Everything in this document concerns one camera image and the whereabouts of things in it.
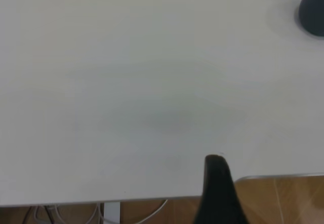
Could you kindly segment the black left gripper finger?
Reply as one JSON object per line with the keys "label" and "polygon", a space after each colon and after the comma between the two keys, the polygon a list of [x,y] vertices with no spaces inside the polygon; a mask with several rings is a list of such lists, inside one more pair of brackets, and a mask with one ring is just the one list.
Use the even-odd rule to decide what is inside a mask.
{"label": "black left gripper finger", "polygon": [[229,166],[222,156],[205,157],[204,186],[194,223],[248,223]]}

